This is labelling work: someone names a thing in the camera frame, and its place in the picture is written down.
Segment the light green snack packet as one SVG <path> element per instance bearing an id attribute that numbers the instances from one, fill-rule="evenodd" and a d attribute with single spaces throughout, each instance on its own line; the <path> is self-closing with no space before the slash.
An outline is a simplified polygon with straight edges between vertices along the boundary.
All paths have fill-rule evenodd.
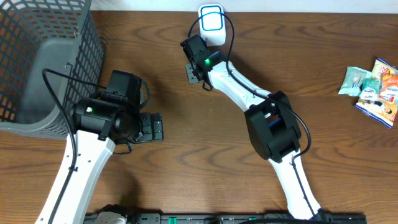
<path id="1" fill-rule="evenodd" d="M 339 95 L 359 96 L 361 85 L 365 78 L 372 76 L 372 73 L 358 67 L 347 67 L 345 79 L 338 91 Z"/>

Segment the teal small snack packet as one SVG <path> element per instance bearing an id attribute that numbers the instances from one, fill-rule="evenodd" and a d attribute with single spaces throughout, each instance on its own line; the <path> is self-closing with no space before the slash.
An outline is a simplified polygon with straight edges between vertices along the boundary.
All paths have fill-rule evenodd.
<path id="1" fill-rule="evenodd" d="M 378 99 L 380 79 L 376 77 L 365 78 L 359 95 L 361 100 L 375 101 Z"/>

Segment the large beige snack bag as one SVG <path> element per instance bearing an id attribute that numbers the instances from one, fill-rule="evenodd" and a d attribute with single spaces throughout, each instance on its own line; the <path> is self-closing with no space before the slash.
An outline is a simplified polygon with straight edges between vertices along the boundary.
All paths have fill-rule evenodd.
<path id="1" fill-rule="evenodd" d="M 382 74 L 395 74 L 397 75 L 397 67 L 386 62 L 382 58 L 377 58 L 375 60 L 373 69 L 371 71 L 372 76 L 380 79 Z M 397 115 L 397 98 L 393 103 L 379 98 L 375 101 L 371 100 L 361 100 L 359 98 L 358 102 L 354 106 L 355 108 L 362 111 L 367 116 L 375 119 L 376 121 L 382 123 L 388 128 L 392 128 L 394 125 L 394 120 Z"/>

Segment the orange small snack packet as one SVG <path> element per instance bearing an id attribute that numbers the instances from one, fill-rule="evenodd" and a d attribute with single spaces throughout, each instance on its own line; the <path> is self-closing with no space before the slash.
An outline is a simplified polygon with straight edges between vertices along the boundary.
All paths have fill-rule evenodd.
<path id="1" fill-rule="evenodd" d="M 382 74 L 379 87 L 379 98 L 393 103 L 397 98 L 397 75 Z"/>

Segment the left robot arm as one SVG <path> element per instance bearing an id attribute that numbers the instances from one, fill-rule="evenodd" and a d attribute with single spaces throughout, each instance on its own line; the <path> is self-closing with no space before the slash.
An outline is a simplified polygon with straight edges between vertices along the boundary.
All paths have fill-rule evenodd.
<path id="1" fill-rule="evenodd" d="M 143 112 L 149 99 L 147 83 L 134 75 L 113 70 L 107 86 L 75 103 L 66 112 L 55 96 L 48 74 L 45 86 L 67 125 L 68 141 L 55 182 L 37 223 L 131 223 L 132 217 L 115 205 L 87 214 L 99 176 L 117 145 L 132 151 L 135 144 L 164 138 L 162 115 Z"/>

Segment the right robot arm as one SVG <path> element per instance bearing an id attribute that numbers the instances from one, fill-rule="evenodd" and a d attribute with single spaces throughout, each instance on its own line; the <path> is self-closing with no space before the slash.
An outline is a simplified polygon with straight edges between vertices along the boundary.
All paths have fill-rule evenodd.
<path id="1" fill-rule="evenodd" d="M 193 35 L 180 44 L 193 75 L 206 91 L 218 90 L 244 112 L 250 142 L 257 154 L 271 163 L 296 219 L 314 219 L 321 206 L 304 173 L 299 140 L 309 130 L 293 111 L 287 95 L 271 93 L 236 70 L 228 56 L 212 53 L 204 39 Z"/>

